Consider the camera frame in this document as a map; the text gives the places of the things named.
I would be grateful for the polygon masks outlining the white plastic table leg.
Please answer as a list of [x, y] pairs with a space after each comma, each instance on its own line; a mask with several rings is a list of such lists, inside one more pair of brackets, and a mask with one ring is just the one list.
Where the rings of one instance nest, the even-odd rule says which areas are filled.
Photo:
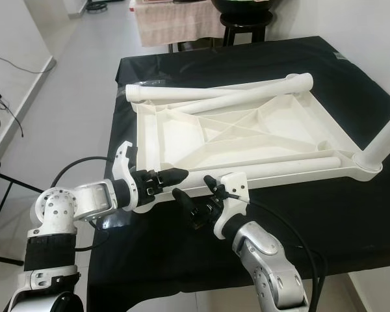
[[382, 161], [388, 155], [390, 155], [390, 121], [365, 149], [354, 155], [353, 161], [364, 170], [379, 172], [382, 169]]
[[242, 90], [142, 85], [126, 85], [123, 89], [125, 98], [130, 102], [150, 100], [205, 100], [237, 92], [242, 92]]
[[248, 185], [252, 189], [287, 185], [331, 178], [331, 172], [341, 167], [338, 157], [323, 157], [298, 161], [270, 162], [247, 164], [231, 168], [219, 168], [199, 172], [203, 176], [220, 179], [221, 176], [233, 173], [246, 174]]
[[274, 96], [307, 92], [312, 89], [313, 83], [314, 79], [312, 75], [309, 72], [306, 72], [303, 74], [291, 75], [282, 81], [254, 87], [246, 91], [234, 92], [206, 100], [187, 102], [186, 104], [176, 104], [175, 106], [168, 105], [166, 108], [174, 112], [182, 112], [185, 114], [207, 112], [218, 108], [245, 104], [246, 102], [274, 98]]

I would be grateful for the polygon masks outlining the white plastic children table top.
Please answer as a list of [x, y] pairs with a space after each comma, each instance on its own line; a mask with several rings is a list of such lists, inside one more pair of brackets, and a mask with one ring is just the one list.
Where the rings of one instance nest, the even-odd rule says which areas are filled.
[[179, 188], [204, 195], [199, 172], [247, 164], [338, 157], [331, 178], [369, 181], [380, 173], [354, 163], [361, 150], [341, 122], [310, 92], [274, 96], [214, 112], [185, 114], [161, 101], [135, 102], [136, 169], [180, 168], [188, 175]]

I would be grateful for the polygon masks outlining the beige cloth covered side table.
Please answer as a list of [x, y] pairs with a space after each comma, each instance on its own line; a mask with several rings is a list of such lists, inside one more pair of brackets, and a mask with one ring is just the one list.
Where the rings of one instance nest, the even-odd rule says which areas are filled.
[[221, 38], [225, 32], [220, 12], [210, 0], [193, 3], [131, 0], [130, 9], [144, 47]]

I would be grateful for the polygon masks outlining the black tablecloth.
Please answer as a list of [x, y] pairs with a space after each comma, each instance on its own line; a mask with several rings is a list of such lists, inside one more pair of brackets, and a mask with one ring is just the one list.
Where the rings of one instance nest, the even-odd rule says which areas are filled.
[[[359, 148], [390, 120], [390, 95], [319, 36], [126, 57], [116, 81], [176, 87], [236, 85], [310, 73], [312, 94]], [[366, 182], [344, 177], [257, 189], [255, 202], [278, 212], [328, 261], [328, 273], [390, 267], [390, 155]], [[191, 226], [174, 202], [127, 214], [124, 227], [97, 235], [89, 261], [89, 312], [126, 312], [145, 300], [251, 285], [228, 241]]]

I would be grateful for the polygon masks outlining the black round stool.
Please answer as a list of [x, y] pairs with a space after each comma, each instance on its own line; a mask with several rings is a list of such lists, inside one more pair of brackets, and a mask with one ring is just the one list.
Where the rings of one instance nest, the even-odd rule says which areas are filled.
[[264, 42], [267, 26], [272, 23], [274, 15], [269, 11], [250, 13], [222, 13], [221, 24], [224, 25], [224, 43], [222, 47], [233, 46], [237, 34], [251, 33], [252, 43]]

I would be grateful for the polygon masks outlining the black round floor stand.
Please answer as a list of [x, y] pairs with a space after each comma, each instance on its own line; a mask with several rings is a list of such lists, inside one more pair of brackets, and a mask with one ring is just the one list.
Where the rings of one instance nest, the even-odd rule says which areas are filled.
[[88, 13], [102, 13], [108, 9], [108, 3], [105, 1], [89, 0], [84, 7]]

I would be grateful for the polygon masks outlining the black bowl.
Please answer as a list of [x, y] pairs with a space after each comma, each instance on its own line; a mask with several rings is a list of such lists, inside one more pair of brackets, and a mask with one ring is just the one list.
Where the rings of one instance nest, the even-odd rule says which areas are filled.
[[211, 0], [221, 13], [252, 13], [269, 11], [275, 0]]

